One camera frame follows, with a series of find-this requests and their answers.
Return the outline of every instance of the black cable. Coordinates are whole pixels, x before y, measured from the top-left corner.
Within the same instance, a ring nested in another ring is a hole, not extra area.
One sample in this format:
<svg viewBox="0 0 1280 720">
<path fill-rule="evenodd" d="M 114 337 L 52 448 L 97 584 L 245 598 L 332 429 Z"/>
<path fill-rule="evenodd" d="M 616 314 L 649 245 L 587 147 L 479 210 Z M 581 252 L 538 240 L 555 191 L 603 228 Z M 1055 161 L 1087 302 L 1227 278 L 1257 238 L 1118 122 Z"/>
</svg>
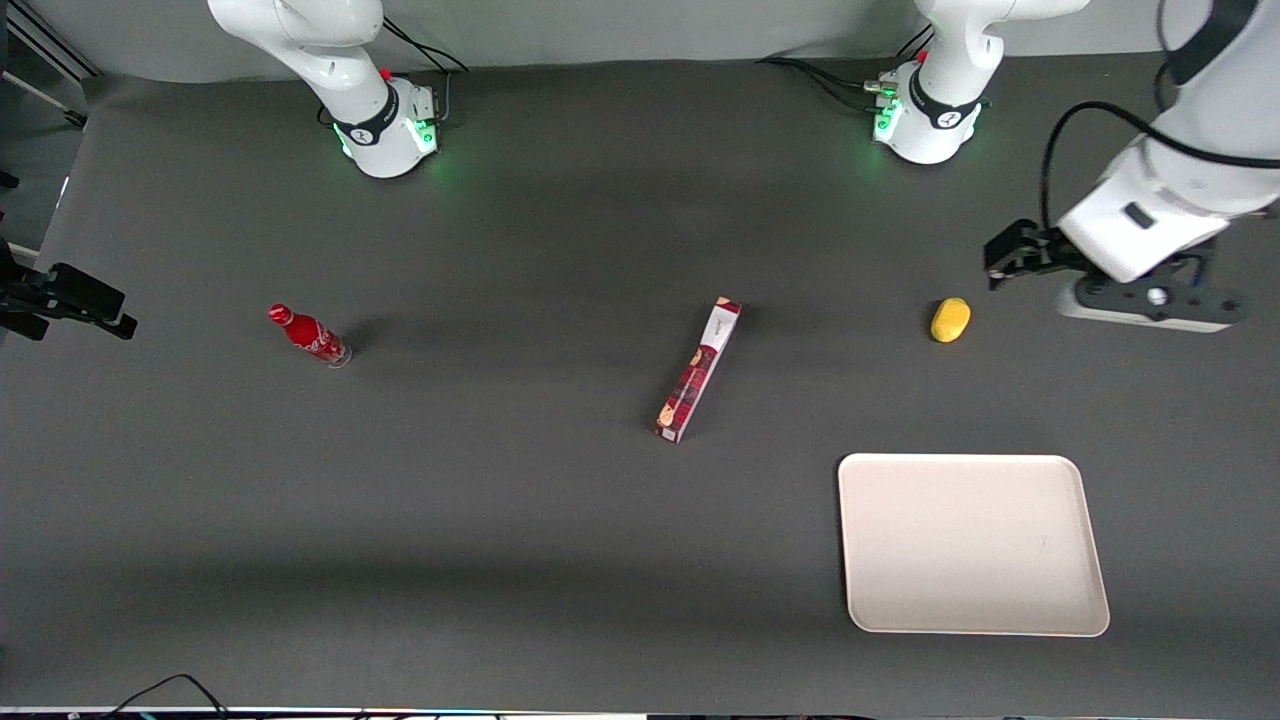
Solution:
<svg viewBox="0 0 1280 720">
<path fill-rule="evenodd" d="M 895 58 L 901 58 L 902 53 L 906 53 L 908 47 L 910 47 L 911 45 L 915 45 L 916 40 L 924 37 L 924 33 L 929 32 L 929 28 L 932 28 L 932 27 L 933 27 L 932 24 L 928 24 L 928 26 L 924 26 L 923 28 L 920 28 L 920 32 L 913 35 L 911 40 L 908 40 L 906 42 L 904 42 L 902 46 L 897 49 L 897 54 L 893 55 L 893 56 Z"/>
<path fill-rule="evenodd" d="M 440 61 L 435 59 L 435 55 L 431 55 L 430 53 L 428 53 L 426 50 L 424 50 L 416 41 L 413 41 L 412 38 L 410 38 L 410 36 L 404 35 L 403 31 L 401 31 L 399 28 L 397 28 L 394 24 L 392 24 L 389 22 L 387 23 L 387 29 L 392 35 L 394 35 L 396 37 L 398 37 L 398 38 L 403 40 L 404 42 L 412 45 L 415 50 L 417 50 L 419 53 L 421 53 L 422 56 L 426 58 L 428 60 L 430 60 L 431 64 L 435 65 L 442 73 L 449 74 L 449 70 L 447 70 L 444 68 L 444 65 L 442 65 Z"/>
<path fill-rule="evenodd" d="M 1160 51 L 1165 55 L 1165 61 L 1169 61 L 1169 38 L 1165 36 L 1165 0 L 1156 1 L 1156 42 L 1160 44 Z"/>
<path fill-rule="evenodd" d="M 916 47 L 915 50 L 911 51 L 910 58 L 915 58 L 916 55 L 919 55 L 920 50 L 924 50 L 925 46 L 928 46 L 929 42 L 932 42 L 932 41 L 933 41 L 933 29 L 931 28 L 929 29 L 929 36 L 924 38 L 924 42 L 922 42 L 919 47 Z"/>
<path fill-rule="evenodd" d="M 188 675 L 186 673 L 178 673 L 177 675 L 169 675 L 168 678 L 165 678 L 164 680 L 160 680 L 159 683 L 151 685 L 150 688 L 147 688 L 145 691 L 138 691 L 138 692 L 133 693 L 132 696 L 128 697 L 128 700 L 125 700 L 120 705 L 116 705 L 115 710 L 108 712 L 106 717 L 114 717 L 115 715 L 119 715 L 119 712 L 122 710 L 124 710 L 125 707 L 133 705 L 133 701 L 138 700 L 140 697 L 147 694 L 148 692 L 151 692 L 151 691 L 154 691 L 154 689 L 156 689 L 156 688 L 159 688 L 161 685 L 165 685 L 165 684 L 168 684 L 168 683 L 170 683 L 173 680 L 178 680 L 178 679 L 187 680 L 192 685 L 196 685 L 196 689 L 200 691 L 200 693 L 204 694 L 206 700 L 209 700 L 209 703 L 214 707 L 214 712 L 218 714 L 219 720 L 227 720 L 227 706 L 223 705 L 221 701 L 219 701 L 216 697 L 214 697 L 214 693 L 209 692 L 209 688 L 206 688 L 205 685 L 201 685 L 200 680 L 192 678 L 191 675 Z"/>
<path fill-rule="evenodd" d="M 804 70 L 805 73 L 818 76 L 828 82 L 842 87 L 852 87 L 855 90 L 861 90 L 863 83 L 851 79 L 845 79 L 831 70 L 824 70 L 813 63 L 801 60 L 799 58 L 760 58 L 756 63 L 764 63 L 765 65 L 786 65 L 788 68 L 796 68 Z"/>
<path fill-rule="evenodd" d="M 417 47 L 419 50 L 422 50 L 422 51 L 435 53 L 436 55 L 444 55 L 445 58 L 449 59 L 449 61 L 452 61 L 454 65 L 457 65 L 460 69 L 462 69 L 462 72 L 465 72 L 465 73 L 470 73 L 471 72 L 471 68 L 463 65 L 462 60 L 458 60 L 457 58 L 454 58 L 453 55 L 449 55 L 444 50 L 440 50 L 439 47 L 431 47 L 430 45 L 424 45 L 424 44 L 416 41 L 416 40 L 413 40 L 412 37 L 410 37 L 410 35 L 407 32 L 404 32 L 403 29 L 401 29 L 399 26 L 397 26 L 394 22 L 392 22 L 390 18 L 383 17 L 383 24 L 387 26 L 387 28 L 390 29 L 392 33 L 394 33 L 397 37 L 399 37 L 404 42 L 408 42 L 413 47 Z"/>
<path fill-rule="evenodd" d="M 876 111 L 876 108 L 869 108 L 869 106 L 865 106 L 865 105 L 859 105 L 859 104 L 854 102 L 852 100 L 849 100 L 847 97 L 845 97 L 845 96 L 840 95 L 838 92 L 836 92 L 836 90 L 833 87 L 831 87 L 827 83 L 822 82 L 822 78 L 824 76 L 831 74 L 831 73 L 827 73 L 826 70 L 823 70 L 822 68 L 818 68 L 818 67 L 812 65 L 809 63 L 805 63 L 803 60 L 795 60 L 792 58 L 762 58 L 762 59 L 756 60 L 756 63 L 763 63 L 763 64 L 767 64 L 767 65 L 782 65 L 782 67 L 795 68 L 795 69 L 803 72 L 805 74 L 805 77 L 808 77 L 809 79 L 812 79 L 814 82 L 814 85 L 817 85 L 832 100 L 835 100 L 836 102 L 840 102 L 845 108 L 849 108 L 851 110 L 858 110 L 858 111 Z"/>
<path fill-rule="evenodd" d="M 1041 227 L 1044 228 L 1046 231 L 1050 228 L 1048 179 L 1050 179 L 1050 168 L 1053 164 L 1053 149 L 1057 146 L 1057 138 L 1059 136 L 1062 135 L 1062 128 L 1066 127 L 1066 123 L 1069 123 L 1071 118 L 1074 118 L 1078 113 L 1082 113 L 1084 110 L 1102 110 L 1105 113 L 1110 113 L 1111 115 L 1120 118 L 1121 120 L 1135 128 L 1138 132 L 1142 132 L 1143 135 L 1155 140 L 1156 142 L 1166 147 L 1170 147 L 1172 150 L 1176 150 L 1183 155 L 1196 158 L 1197 160 L 1203 160 L 1206 163 L 1216 163 L 1219 165 L 1230 165 L 1234 168 L 1280 170 L 1280 159 L 1243 158 L 1239 155 L 1224 155 L 1221 152 L 1201 150 L 1199 147 L 1193 147 L 1180 140 L 1169 137 L 1167 135 L 1151 127 L 1151 124 L 1147 120 L 1143 120 L 1138 115 L 1134 115 L 1133 113 L 1125 110 L 1119 105 L 1111 102 L 1103 102 L 1101 100 L 1089 100 L 1085 102 L 1080 102 L 1078 105 L 1073 105 L 1070 109 L 1062 113 L 1062 115 L 1057 119 L 1057 123 L 1053 124 L 1053 131 L 1048 133 L 1048 142 L 1044 143 L 1044 158 L 1041 160 L 1039 215 L 1041 215 Z"/>
<path fill-rule="evenodd" d="M 1169 99 L 1165 97 L 1165 76 L 1169 74 L 1169 63 L 1161 63 L 1160 69 L 1156 70 L 1156 77 L 1151 81 L 1151 94 L 1156 99 L 1156 108 L 1161 113 L 1167 110 L 1171 105 Z"/>
<path fill-rule="evenodd" d="M 1156 78 L 1151 81 L 1152 92 L 1156 96 L 1156 108 L 1164 113 L 1171 105 L 1169 100 L 1165 99 L 1165 76 L 1169 74 L 1169 55 L 1172 53 L 1169 49 L 1169 38 L 1165 36 L 1165 0 L 1157 0 L 1156 3 L 1156 42 L 1160 44 L 1161 63 L 1160 69 L 1156 70 Z"/>
</svg>

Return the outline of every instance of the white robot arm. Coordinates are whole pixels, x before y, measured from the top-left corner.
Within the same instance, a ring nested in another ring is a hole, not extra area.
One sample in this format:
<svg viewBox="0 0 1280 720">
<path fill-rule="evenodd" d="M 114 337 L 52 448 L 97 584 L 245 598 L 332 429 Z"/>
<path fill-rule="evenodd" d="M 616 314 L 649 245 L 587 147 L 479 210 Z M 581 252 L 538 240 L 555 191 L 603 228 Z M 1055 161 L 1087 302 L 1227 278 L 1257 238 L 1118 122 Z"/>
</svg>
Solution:
<svg viewBox="0 0 1280 720">
<path fill-rule="evenodd" d="M 1243 319 L 1244 297 L 1206 279 L 1212 240 L 1280 197 L 1280 132 L 1271 122 L 1280 117 L 1277 44 L 1280 3 L 1215 0 L 1204 26 L 1169 55 L 1178 102 L 1047 232 L 1042 184 L 1039 225 L 1019 220 L 987 243 L 992 290 L 1021 274 L 1078 269 L 1085 277 L 1059 302 L 1066 315 L 1196 332 Z M 1087 109 L 1144 126 L 1124 109 L 1084 102 L 1059 120 L 1047 154 L 1066 120 Z"/>
<path fill-rule="evenodd" d="M 431 91 L 380 73 L 361 47 L 383 27 L 381 0 L 209 0 L 209 9 L 311 86 L 366 174 L 401 176 L 435 152 Z"/>
<path fill-rule="evenodd" d="M 873 140 L 911 163 L 947 160 L 973 135 L 982 91 L 1005 56 L 1005 41 L 987 35 L 987 27 L 1066 15 L 1088 4 L 1089 0 L 915 0 L 936 36 L 924 63 L 911 59 L 881 74 L 878 83 L 869 83 L 869 90 L 884 83 L 897 88 L 893 100 L 886 102 Z"/>
</svg>

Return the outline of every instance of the bottle cap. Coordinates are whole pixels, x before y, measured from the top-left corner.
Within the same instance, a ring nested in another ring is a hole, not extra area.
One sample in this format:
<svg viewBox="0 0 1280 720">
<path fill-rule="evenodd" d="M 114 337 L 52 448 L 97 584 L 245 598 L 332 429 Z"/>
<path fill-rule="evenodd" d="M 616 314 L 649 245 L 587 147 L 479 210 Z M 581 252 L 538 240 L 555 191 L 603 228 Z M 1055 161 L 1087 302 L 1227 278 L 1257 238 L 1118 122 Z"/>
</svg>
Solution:
<svg viewBox="0 0 1280 720">
<path fill-rule="evenodd" d="M 270 310 L 266 311 L 266 316 L 278 325 L 287 325 L 293 322 L 293 310 L 289 310 L 284 305 L 276 302 L 275 305 L 271 305 Z"/>
</svg>

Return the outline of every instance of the black band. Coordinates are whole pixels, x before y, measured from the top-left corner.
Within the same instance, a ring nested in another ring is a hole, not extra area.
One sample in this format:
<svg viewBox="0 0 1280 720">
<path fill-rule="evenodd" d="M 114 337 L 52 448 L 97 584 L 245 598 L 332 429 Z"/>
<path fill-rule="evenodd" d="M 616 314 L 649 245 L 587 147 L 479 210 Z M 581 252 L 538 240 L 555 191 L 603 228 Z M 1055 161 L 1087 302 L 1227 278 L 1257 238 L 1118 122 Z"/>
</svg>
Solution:
<svg viewBox="0 0 1280 720">
<path fill-rule="evenodd" d="M 396 88 L 390 83 L 385 85 L 387 104 L 383 105 L 381 111 L 376 115 L 362 123 L 339 123 L 338 120 L 333 123 L 356 145 L 367 146 L 376 143 L 378 138 L 383 136 L 383 131 L 392 126 L 396 115 L 399 113 L 399 94 L 396 92 Z"/>
<path fill-rule="evenodd" d="M 978 106 L 980 97 L 975 97 L 964 105 L 947 105 L 946 102 L 938 102 L 937 100 L 929 97 L 924 94 L 924 88 L 920 87 L 920 69 L 916 68 L 911 73 L 911 82 L 908 83 L 908 95 L 911 96 L 911 102 L 919 108 L 922 113 L 929 117 L 929 123 L 938 129 L 951 129 L 960 127 L 960 122 L 973 113 L 973 109 Z"/>
<path fill-rule="evenodd" d="M 1185 85 L 1231 44 L 1249 23 L 1258 0 L 1213 0 L 1208 19 L 1178 50 L 1169 53 L 1169 77 Z"/>
</svg>

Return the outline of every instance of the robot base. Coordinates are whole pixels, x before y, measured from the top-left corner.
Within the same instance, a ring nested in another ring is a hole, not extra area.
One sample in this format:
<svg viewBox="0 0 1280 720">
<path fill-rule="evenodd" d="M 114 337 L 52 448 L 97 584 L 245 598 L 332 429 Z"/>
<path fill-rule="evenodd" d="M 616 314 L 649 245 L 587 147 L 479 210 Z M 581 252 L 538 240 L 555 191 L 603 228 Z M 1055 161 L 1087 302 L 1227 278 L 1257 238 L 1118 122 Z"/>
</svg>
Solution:
<svg viewBox="0 0 1280 720">
<path fill-rule="evenodd" d="M 899 88 L 905 88 L 910 86 L 911 76 L 919 69 L 920 63 L 911 60 L 881 73 L 879 81 L 897 83 Z M 973 122 L 980 110 L 979 104 L 965 118 L 960 118 L 960 113 L 954 113 L 957 122 L 950 128 L 938 129 L 910 97 L 895 99 L 877 115 L 872 140 L 888 145 L 904 160 L 919 165 L 936 165 L 950 160 L 960 150 L 960 145 L 973 137 Z"/>
<path fill-rule="evenodd" d="M 348 142 L 342 131 L 334 127 L 334 132 L 342 140 L 342 151 L 355 160 L 356 167 L 366 176 L 375 178 L 403 176 L 422 158 L 439 149 L 439 127 L 435 123 L 435 99 L 431 90 L 403 78 L 392 78 L 388 85 L 399 96 L 399 109 L 378 142 L 374 145 Z"/>
</svg>

